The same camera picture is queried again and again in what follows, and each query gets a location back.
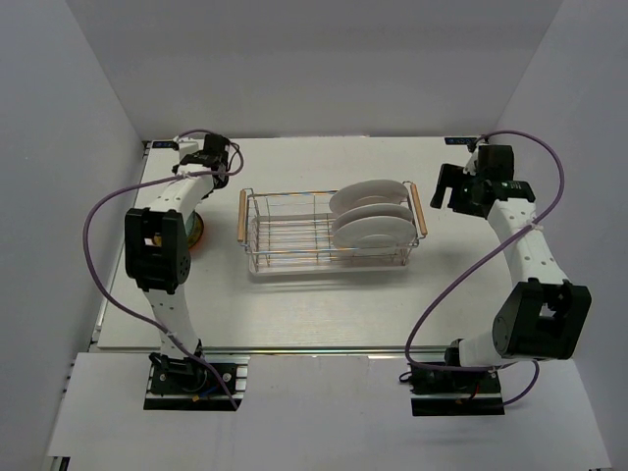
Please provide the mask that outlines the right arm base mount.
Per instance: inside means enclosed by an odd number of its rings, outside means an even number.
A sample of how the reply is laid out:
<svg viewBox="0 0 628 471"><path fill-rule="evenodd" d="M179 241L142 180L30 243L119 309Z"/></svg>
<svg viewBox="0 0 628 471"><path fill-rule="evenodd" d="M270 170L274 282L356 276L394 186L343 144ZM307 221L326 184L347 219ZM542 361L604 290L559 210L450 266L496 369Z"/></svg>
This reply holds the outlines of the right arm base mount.
<svg viewBox="0 0 628 471"><path fill-rule="evenodd" d="M410 387L414 417L471 417L504 414L501 386L496 372L444 371L442 366L458 366L456 347L445 350L443 361L431 370L408 365L398 381Z"/></svg>

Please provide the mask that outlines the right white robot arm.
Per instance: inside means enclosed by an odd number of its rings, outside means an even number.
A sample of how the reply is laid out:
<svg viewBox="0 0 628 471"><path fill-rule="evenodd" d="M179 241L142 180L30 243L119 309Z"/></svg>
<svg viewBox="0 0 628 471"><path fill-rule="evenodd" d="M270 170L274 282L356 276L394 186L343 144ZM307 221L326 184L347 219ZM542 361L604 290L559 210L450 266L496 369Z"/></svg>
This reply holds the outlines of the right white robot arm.
<svg viewBox="0 0 628 471"><path fill-rule="evenodd" d="M535 220L536 196L514 178L511 146L484 144L466 166L443 164L431 205L485 219L506 245L513 285L485 332L456 340L447 350L445 383L463 392L477 382L478 368L570 358L592 297L587 287L571 283L553 257Z"/></svg>

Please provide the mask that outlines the teal plate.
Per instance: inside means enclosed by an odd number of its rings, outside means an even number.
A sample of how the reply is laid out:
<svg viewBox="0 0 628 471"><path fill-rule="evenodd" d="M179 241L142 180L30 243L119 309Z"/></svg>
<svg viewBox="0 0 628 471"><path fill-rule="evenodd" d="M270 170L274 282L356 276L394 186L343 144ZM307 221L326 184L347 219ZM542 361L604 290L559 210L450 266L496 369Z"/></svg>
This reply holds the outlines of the teal plate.
<svg viewBox="0 0 628 471"><path fill-rule="evenodd" d="M197 212L193 211L185 223L187 247L190 239L196 239L202 236L203 222Z"/></svg>

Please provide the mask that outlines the orange plate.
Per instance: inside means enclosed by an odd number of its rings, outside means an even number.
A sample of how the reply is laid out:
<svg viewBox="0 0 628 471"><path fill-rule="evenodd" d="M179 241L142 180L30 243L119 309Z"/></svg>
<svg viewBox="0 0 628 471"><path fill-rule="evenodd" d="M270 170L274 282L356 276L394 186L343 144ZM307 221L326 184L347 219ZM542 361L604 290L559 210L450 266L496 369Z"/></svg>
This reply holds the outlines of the orange plate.
<svg viewBox="0 0 628 471"><path fill-rule="evenodd" d="M199 248L202 246L203 239L204 239L204 236L203 236L203 235L199 236L199 237L198 237L198 238L196 238L196 239L190 239L190 240L188 241L188 242L189 242L188 249L189 249L190 251L193 251L193 250L199 249Z"/></svg>

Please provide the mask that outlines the yellow plate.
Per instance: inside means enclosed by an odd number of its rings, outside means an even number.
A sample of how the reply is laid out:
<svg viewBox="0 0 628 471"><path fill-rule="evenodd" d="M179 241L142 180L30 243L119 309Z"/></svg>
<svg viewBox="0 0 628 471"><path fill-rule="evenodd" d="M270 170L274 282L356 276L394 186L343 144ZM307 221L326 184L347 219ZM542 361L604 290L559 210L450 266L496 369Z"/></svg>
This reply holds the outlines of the yellow plate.
<svg viewBox="0 0 628 471"><path fill-rule="evenodd" d="M193 248L202 239L204 223L193 212L187 219L177 214L166 214L162 225L149 240L153 246L166 248Z"/></svg>

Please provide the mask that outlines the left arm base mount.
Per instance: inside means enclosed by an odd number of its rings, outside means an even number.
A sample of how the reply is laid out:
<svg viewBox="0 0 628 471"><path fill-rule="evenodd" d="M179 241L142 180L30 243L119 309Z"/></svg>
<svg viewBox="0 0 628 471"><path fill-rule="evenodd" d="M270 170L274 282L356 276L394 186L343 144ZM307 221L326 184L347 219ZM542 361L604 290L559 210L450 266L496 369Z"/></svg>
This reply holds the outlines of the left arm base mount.
<svg viewBox="0 0 628 471"><path fill-rule="evenodd" d="M167 359L152 352L143 409L147 411L235 412L220 381L206 367L187 359ZM246 387L247 361L212 358L209 363L219 374L237 406Z"/></svg>

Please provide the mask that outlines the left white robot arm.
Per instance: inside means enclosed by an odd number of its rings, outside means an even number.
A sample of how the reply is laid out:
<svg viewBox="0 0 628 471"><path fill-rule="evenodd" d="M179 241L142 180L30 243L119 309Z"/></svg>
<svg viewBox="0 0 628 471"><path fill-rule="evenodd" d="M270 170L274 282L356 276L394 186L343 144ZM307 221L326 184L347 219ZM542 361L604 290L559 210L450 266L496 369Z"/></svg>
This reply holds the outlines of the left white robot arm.
<svg viewBox="0 0 628 471"><path fill-rule="evenodd" d="M191 267L188 239L194 232L196 206L229 182L231 142L207 133L201 145L178 145L176 179L142 208L125 217L125 268L150 304L155 321L166 329L160 353L180 360L174 380L185 391L201 389L207 367L194 358L200 338L192 327L183 284Z"/></svg>

